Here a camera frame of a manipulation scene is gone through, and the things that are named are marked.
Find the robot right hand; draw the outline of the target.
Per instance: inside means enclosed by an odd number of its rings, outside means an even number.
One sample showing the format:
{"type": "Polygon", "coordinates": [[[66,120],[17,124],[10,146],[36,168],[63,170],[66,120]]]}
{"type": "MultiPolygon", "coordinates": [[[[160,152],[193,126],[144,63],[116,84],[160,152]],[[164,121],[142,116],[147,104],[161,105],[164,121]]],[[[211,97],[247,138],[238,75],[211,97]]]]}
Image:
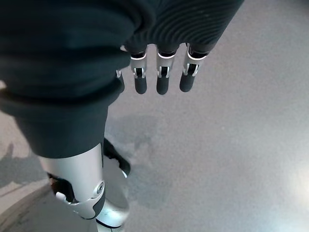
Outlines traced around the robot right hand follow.
{"type": "Polygon", "coordinates": [[[93,219],[105,202],[101,145],[119,72],[155,44],[208,54],[240,0],[3,0],[0,109],[14,117],[55,195],[93,219]]]}

